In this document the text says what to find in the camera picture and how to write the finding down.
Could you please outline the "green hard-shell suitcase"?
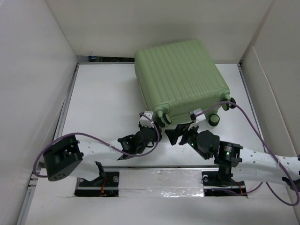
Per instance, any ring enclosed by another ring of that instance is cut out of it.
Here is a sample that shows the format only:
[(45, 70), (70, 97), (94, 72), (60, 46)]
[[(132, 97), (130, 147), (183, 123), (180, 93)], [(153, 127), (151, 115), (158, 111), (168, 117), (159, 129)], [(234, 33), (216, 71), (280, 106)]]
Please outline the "green hard-shell suitcase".
[(199, 39), (138, 50), (135, 74), (146, 109), (160, 127), (189, 121), (201, 109), (212, 126), (219, 123), (217, 103), (227, 111), (230, 88)]

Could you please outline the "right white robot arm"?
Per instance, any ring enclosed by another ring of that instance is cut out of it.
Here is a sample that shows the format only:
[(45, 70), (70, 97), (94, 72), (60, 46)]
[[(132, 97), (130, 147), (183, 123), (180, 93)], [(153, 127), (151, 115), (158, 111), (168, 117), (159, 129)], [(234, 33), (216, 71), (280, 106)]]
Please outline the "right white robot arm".
[(300, 190), (300, 158), (272, 156), (236, 143), (221, 141), (208, 130), (188, 129), (184, 124), (165, 130), (171, 145), (188, 144), (203, 159), (213, 159), (218, 171), (205, 172), (205, 185), (227, 187), (241, 181), (280, 184)]

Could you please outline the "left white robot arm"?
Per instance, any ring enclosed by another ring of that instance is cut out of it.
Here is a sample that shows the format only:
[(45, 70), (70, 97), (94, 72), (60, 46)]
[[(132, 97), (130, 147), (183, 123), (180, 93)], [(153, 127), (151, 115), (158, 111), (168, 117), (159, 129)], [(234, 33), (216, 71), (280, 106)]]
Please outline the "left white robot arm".
[(161, 129), (157, 123), (140, 126), (140, 131), (112, 142), (90, 136), (92, 142), (77, 140), (79, 133), (71, 133), (51, 143), (43, 152), (49, 181), (68, 176), (83, 178), (94, 186), (104, 182), (103, 163), (106, 160), (127, 160), (148, 155), (157, 146)]

